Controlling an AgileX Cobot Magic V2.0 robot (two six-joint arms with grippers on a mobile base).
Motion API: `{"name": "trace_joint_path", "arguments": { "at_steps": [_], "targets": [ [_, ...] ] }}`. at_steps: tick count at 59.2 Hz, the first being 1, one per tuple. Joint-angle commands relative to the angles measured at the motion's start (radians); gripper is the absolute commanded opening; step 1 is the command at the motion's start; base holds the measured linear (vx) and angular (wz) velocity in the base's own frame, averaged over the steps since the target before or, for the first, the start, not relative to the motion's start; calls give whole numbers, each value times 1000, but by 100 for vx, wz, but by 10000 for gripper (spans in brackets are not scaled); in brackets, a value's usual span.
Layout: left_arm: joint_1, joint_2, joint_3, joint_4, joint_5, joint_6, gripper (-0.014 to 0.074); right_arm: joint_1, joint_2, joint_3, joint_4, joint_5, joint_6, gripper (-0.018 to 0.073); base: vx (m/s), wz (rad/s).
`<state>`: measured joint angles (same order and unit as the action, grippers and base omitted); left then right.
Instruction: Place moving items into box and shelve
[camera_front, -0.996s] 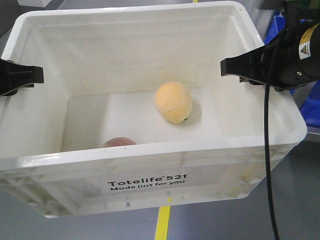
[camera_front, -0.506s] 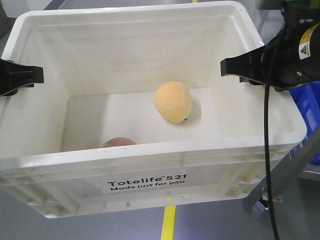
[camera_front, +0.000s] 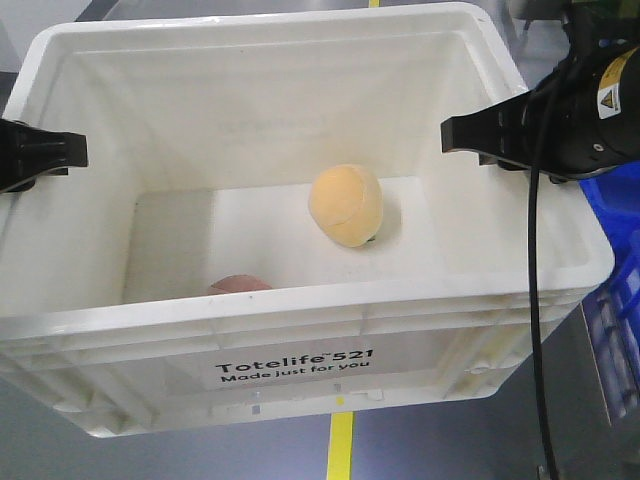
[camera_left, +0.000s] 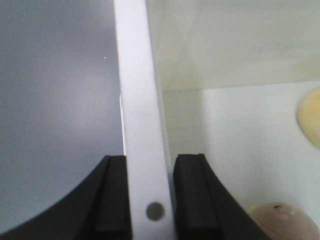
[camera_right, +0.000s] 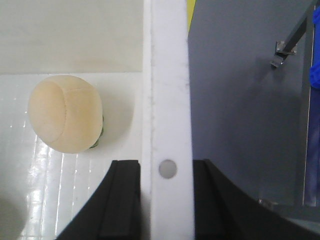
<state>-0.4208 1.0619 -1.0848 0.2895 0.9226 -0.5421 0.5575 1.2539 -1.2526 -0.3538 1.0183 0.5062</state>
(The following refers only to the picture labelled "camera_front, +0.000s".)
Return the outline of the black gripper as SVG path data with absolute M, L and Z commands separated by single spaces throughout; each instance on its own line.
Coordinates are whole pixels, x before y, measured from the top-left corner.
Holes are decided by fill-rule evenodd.
M 555 90 L 539 171 L 554 183 L 608 173 L 639 159 L 639 3 L 566 1 L 569 52 L 536 92 Z M 440 124 L 443 153 L 468 151 L 481 166 L 530 170 L 531 93 Z

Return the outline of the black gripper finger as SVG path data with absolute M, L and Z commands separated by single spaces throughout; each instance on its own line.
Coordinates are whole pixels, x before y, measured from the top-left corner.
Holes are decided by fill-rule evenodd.
M 52 132 L 1 119 L 1 192 L 31 189 L 43 175 L 67 175 L 88 166 L 84 135 Z

